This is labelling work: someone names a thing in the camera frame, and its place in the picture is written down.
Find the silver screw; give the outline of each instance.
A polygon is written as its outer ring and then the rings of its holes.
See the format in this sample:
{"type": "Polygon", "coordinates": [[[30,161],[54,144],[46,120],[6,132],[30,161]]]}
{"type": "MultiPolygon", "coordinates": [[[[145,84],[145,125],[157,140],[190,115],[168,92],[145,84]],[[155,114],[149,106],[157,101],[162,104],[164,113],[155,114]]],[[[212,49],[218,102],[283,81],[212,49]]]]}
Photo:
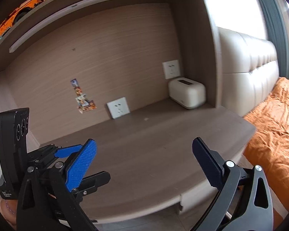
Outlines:
{"type": "Polygon", "coordinates": [[[256,165],[256,166],[255,166],[255,169],[257,169],[258,171],[261,171],[261,170],[262,170],[262,167],[259,166],[259,165],[256,165]]]}
{"type": "Polygon", "coordinates": [[[31,173],[34,170],[34,167],[28,167],[27,171],[31,173]]]}
{"type": "Polygon", "coordinates": [[[226,165],[227,165],[228,167],[234,167],[234,162],[233,162],[233,161],[227,161],[227,162],[226,162],[226,165]]]}
{"type": "Polygon", "coordinates": [[[62,162],[62,161],[58,161],[58,162],[55,164],[55,167],[56,167],[56,168],[62,168],[62,167],[63,167],[63,162],[62,162]]]}

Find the white leather headboard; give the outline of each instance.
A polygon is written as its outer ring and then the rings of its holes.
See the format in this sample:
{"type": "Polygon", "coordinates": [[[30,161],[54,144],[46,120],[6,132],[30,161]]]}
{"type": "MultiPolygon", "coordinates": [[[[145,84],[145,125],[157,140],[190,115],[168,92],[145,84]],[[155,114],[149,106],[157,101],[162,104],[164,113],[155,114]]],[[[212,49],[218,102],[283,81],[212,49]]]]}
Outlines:
{"type": "Polygon", "coordinates": [[[240,116],[264,101],[279,78],[277,53],[270,41],[219,28],[222,105],[240,116]]]}

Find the bright window light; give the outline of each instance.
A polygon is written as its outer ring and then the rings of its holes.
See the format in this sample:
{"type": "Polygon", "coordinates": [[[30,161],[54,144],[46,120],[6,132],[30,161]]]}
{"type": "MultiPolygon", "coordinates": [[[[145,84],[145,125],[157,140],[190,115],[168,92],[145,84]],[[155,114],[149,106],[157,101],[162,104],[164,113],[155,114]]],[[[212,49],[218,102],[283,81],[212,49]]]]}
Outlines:
{"type": "Polygon", "coordinates": [[[286,3],[287,3],[287,6],[288,6],[288,8],[289,8],[289,3],[286,1],[286,3]]]}

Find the orange blanket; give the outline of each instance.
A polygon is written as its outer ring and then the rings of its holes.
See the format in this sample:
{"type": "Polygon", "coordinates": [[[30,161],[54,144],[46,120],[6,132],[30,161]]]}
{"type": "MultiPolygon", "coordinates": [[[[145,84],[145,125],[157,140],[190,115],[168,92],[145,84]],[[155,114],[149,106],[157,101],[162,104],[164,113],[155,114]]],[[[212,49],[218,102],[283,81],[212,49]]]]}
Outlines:
{"type": "Polygon", "coordinates": [[[280,78],[244,119],[257,127],[244,155],[264,168],[270,187],[289,211],[289,80],[280,78]]]}

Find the power socket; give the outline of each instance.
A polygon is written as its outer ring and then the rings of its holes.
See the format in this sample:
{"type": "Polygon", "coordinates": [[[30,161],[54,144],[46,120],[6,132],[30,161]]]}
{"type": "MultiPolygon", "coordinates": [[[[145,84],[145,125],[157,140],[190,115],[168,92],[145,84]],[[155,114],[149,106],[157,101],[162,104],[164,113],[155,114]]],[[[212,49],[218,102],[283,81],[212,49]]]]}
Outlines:
{"type": "Polygon", "coordinates": [[[107,106],[113,119],[130,113],[125,97],[112,102],[107,102],[107,106]]]}
{"type": "Polygon", "coordinates": [[[175,78],[181,75],[180,65],[178,60],[163,62],[165,79],[175,78]]]}

